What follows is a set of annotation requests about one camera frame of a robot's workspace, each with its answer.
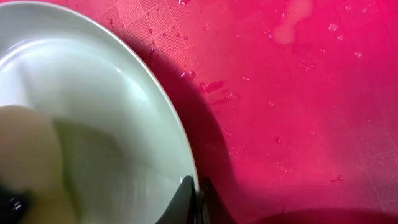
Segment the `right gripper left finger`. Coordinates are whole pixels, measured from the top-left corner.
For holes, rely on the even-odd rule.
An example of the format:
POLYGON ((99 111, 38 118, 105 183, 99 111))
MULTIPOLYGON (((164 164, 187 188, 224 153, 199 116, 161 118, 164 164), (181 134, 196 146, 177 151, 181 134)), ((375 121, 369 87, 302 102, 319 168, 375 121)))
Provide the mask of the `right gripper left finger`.
POLYGON ((168 207, 155 224, 194 224, 196 192, 192 176, 186 176, 180 183, 168 207))

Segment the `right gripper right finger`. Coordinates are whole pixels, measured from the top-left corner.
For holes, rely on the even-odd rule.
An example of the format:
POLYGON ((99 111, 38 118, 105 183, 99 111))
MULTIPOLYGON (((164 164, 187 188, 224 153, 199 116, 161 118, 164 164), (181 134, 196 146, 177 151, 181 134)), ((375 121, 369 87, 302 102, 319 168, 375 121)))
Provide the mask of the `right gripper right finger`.
POLYGON ((199 211, 200 224, 237 224, 208 177, 201 183, 199 211))

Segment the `white plate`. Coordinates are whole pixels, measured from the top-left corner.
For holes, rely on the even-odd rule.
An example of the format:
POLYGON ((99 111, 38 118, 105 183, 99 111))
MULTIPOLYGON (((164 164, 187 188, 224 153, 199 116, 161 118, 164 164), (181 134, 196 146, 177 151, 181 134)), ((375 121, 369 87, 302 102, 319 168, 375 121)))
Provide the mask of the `white plate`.
POLYGON ((153 73, 97 22, 55 4, 1 4, 1 107, 51 119, 78 223, 156 223, 198 177, 153 73))

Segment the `yellow green sponge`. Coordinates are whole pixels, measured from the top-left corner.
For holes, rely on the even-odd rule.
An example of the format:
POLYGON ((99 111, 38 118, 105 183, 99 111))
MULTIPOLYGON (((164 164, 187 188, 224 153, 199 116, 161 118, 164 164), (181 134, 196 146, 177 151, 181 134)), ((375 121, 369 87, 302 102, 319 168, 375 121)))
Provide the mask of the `yellow green sponge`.
POLYGON ((65 185, 63 155, 50 118, 25 107, 1 107, 1 185, 26 197, 19 223, 74 224, 78 216, 65 185))

